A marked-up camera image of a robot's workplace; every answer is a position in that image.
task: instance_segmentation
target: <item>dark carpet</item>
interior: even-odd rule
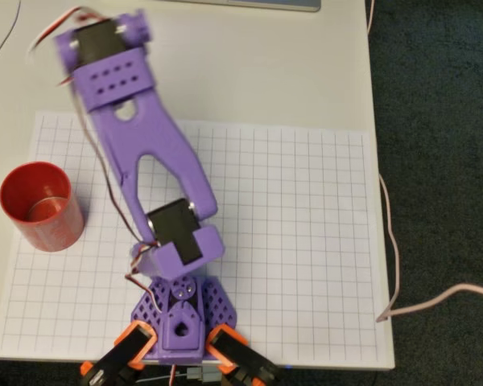
[[[483,285],[483,0],[377,0],[370,53],[380,170],[402,253],[397,306],[461,281]],[[482,297],[457,294],[393,325],[393,371],[293,370],[284,384],[483,385]],[[76,376],[74,364],[0,362],[11,386]]]

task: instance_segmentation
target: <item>laptop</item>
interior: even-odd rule
[[[277,10],[303,10],[317,12],[320,0],[169,0],[172,2],[201,2],[221,4],[224,6],[255,6],[257,8],[273,8]]]

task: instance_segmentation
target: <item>grid paper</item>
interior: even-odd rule
[[[225,255],[198,274],[221,279],[237,310],[237,330],[251,346],[283,365],[371,368],[393,360],[390,332],[374,322],[387,288],[386,272],[378,269],[367,135],[178,125],[213,186],[218,213],[208,222],[225,243]],[[74,114],[36,115],[31,158],[66,171],[87,220],[80,239],[59,253],[35,250],[15,233],[0,354],[97,359],[142,295],[123,279],[134,238],[109,201]],[[114,191],[128,213],[116,183]],[[149,211],[182,193],[158,162],[143,157],[138,196]]]

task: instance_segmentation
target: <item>plastic cup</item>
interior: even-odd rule
[[[26,163],[11,171],[0,188],[0,204],[25,238],[42,251],[66,249],[84,230],[68,176],[49,162]]]

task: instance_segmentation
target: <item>ventilation hole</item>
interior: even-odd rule
[[[177,325],[174,332],[177,336],[186,336],[190,330],[188,329],[188,326],[181,322]]]

